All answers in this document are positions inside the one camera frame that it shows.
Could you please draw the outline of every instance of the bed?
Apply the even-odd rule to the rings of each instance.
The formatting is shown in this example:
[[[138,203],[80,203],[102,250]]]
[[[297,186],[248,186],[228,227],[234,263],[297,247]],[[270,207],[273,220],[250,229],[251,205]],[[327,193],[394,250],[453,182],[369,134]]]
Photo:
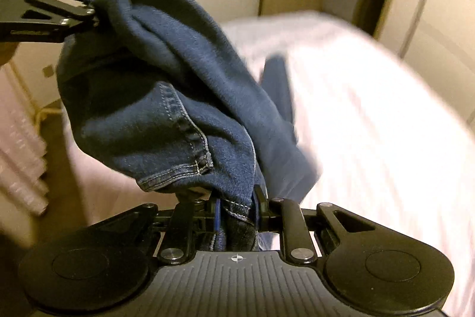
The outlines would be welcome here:
[[[441,250],[455,269],[444,311],[475,315],[475,137],[398,58],[350,25],[316,12],[223,26],[258,80],[268,55],[287,57],[299,146],[319,171],[301,203],[328,201]],[[135,181],[82,153],[67,116],[71,166],[90,224],[144,202]]]

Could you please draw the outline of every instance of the pink curtain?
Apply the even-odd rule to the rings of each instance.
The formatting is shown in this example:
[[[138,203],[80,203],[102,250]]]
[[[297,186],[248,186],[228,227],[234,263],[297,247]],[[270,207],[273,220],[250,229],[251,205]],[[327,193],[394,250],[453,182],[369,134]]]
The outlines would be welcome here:
[[[48,206],[46,144],[16,95],[7,70],[0,68],[0,191],[34,215]]]

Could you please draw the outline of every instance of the blue denim jeans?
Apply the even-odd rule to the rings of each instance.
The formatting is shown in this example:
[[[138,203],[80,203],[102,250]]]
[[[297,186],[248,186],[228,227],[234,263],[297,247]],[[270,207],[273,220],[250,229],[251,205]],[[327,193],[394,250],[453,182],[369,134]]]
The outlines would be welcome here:
[[[285,197],[316,180],[288,122],[194,0],[91,6],[100,25],[71,36],[57,68],[79,148],[145,191],[213,190],[220,248],[250,250],[254,184]]]

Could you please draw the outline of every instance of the wooden floor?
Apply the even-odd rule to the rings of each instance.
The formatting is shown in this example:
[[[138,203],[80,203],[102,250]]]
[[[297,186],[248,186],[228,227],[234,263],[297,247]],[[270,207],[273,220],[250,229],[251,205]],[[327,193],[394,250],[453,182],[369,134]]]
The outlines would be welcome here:
[[[39,219],[39,242],[49,241],[86,225],[79,189],[71,171],[62,132],[61,116],[48,116],[41,127],[47,143],[48,171],[43,176],[49,187],[49,206]],[[0,316],[26,317],[32,310],[16,275],[25,251],[0,235]]]

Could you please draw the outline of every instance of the silver bolt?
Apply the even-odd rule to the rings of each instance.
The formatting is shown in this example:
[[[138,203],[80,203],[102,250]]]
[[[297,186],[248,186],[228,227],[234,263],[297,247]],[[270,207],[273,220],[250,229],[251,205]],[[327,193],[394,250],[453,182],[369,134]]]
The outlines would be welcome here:
[[[310,250],[309,248],[299,247],[299,248],[294,248],[291,251],[290,255],[294,257],[295,259],[298,259],[299,261],[306,261],[313,257],[314,252]]]
[[[169,261],[175,261],[183,257],[183,251],[179,248],[171,247],[163,250],[160,255],[162,258],[168,259]]]

